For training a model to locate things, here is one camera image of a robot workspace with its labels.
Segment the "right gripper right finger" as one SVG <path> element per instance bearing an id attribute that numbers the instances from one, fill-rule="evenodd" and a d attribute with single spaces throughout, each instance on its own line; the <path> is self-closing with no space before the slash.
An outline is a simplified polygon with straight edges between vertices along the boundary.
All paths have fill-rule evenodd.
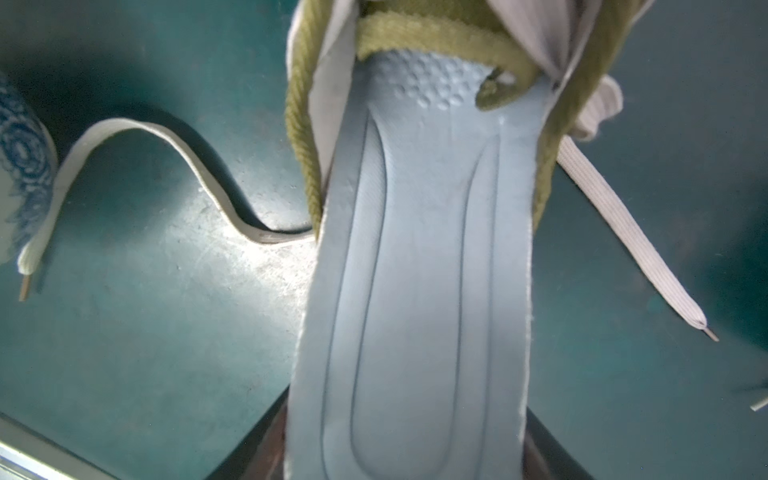
<path id="1" fill-rule="evenodd" d="M 527 411 L 522 471 L 525 480 L 591 480 L 531 410 Z"/>

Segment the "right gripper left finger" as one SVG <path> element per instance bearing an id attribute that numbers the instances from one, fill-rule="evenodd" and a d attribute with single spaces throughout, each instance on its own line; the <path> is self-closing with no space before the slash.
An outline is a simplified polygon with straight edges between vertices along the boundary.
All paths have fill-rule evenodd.
<path id="1" fill-rule="evenodd" d="M 289 389 L 207 479 L 283 480 Z"/>

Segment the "light blue insole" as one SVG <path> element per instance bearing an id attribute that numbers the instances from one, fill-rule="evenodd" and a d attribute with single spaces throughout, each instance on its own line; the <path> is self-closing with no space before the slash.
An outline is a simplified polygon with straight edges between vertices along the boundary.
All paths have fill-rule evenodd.
<path id="1" fill-rule="evenodd" d="M 519 479 L 532 196 L 550 84 L 491 111 L 485 66 L 358 64 L 288 399 L 290 479 Z"/>

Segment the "olive green shoe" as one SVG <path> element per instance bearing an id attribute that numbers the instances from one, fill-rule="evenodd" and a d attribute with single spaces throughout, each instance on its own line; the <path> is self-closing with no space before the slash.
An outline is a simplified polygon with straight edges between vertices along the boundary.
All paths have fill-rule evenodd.
<path id="1" fill-rule="evenodd" d="M 622 110 L 621 89 L 608 71 L 648 8 L 646 1 L 299 2 L 286 45 L 285 125 L 304 178 L 317 262 L 355 67 L 383 52 L 436 54 L 489 69 L 475 95 L 481 111 L 510 104 L 538 78 L 550 84 L 535 156 L 532 253 L 553 171 L 561 167 L 667 303 L 690 326 L 706 331 L 702 309 L 577 146 Z"/>

